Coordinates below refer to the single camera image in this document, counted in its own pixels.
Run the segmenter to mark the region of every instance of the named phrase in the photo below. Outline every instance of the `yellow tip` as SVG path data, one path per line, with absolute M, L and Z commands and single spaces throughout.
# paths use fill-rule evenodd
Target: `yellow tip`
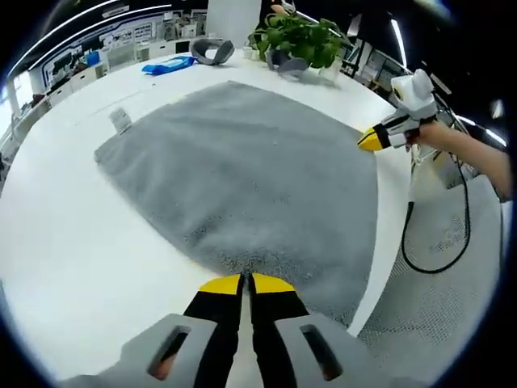
M 360 149 L 365 151 L 380 151 L 382 150 L 382 145 L 380 144 L 379 137 L 373 128 L 368 129 L 364 133 L 364 135 L 359 139 L 357 145 Z

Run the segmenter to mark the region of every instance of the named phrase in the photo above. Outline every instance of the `office desk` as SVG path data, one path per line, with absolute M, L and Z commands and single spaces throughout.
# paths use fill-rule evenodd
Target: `office desk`
M 115 108 L 123 107 L 134 121 L 188 93 L 234 80 L 285 95 L 359 131 L 393 112 L 341 74 L 335 88 L 290 82 L 240 52 L 221 68 L 195 65 L 156 78 L 141 72 L 144 64 L 85 86 L 39 120 L 0 200 L 6 298 L 23 338 L 59 379 L 114 364 L 127 340 L 171 312 L 182 313 L 200 285 L 216 276 L 160 236 L 96 166 L 94 151 L 115 133 L 108 119 Z M 410 156 L 390 149 L 376 157 L 376 246 L 352 335 L 379 300 L 406 217 Z

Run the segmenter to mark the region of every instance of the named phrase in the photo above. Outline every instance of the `ceiling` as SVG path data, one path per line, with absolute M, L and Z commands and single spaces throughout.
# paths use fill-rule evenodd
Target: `ceiling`
M 23 10 L 24 23 L 18 23 L 15 27 L 18 31 L 13 32 L 21 39 L 13 40 L 15 46 L 8 53 L 11 58 L 20 57 L 55 26 L 105 1 L 63 0 L 53 12 L 48 12 L 52 4 L 33 2 L 30 10 Z M 408 67 L 415 70 L 425 61 L 428 70 L 452 90 L 448 102 L 456 112 L 501 132 L 504 124 L 491 119 L 489 106 L 505 95 L 500 73 L 505 69 L 498 60 L 506 51 L 504 39 L 500 39 L 505 36 L 503 20 L 508 11 L 505 3 L 504 0 L 296 0 L 296 7 L 315 19 L 332 19 L 345 31 L 354 16 L 363 14 L 359 37 L 398 59 L 400 53 L 390 24 L 390 19 L 396 19 L 406 47 Z M 163 4 L 188 9 L 205 8 L 208 0 L 119 0 L 110 6 L 115 4 L 129 5 L 131 10 Z M 429 4 L 441 12 L 430 11 Z M 17 72 L 25 70 L 66 37 L 102 20 L 104 9 L 92 11 L 52 35 L 25 58 Z

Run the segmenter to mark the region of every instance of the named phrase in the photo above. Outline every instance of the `table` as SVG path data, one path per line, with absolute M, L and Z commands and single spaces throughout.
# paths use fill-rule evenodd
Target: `table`
M 97 373 L 121 346 L 170 313 L 182 313 L 216 277 L 172 247 L 106 181 L 94 150 L 115 133 L 108 115 L 137 120 L 227 80 L 274 91 L 359 131 L 394 108 L 356 81 L 292 82 L 236 52 L 221 68 L 195 65 L 151 78 L 144 64 L 85 86 L 37 121 L 0 200 L 0 279 L 22 337 L 57 379 Z M 349 328 L 357 335 L 388 280 L 406 217 L 410 156 L 376 155 L 376 246 L 366 293 Z

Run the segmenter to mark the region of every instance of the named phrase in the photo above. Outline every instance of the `human hand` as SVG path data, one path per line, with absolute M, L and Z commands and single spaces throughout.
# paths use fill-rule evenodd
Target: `human hand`
M 433 121 L 420 125 L 420 134 L 411 139 L 411 143 L 425 144 L 436 150 L 449 151 L 454 132 L 454 129 L 450 129 L 442 121 Z

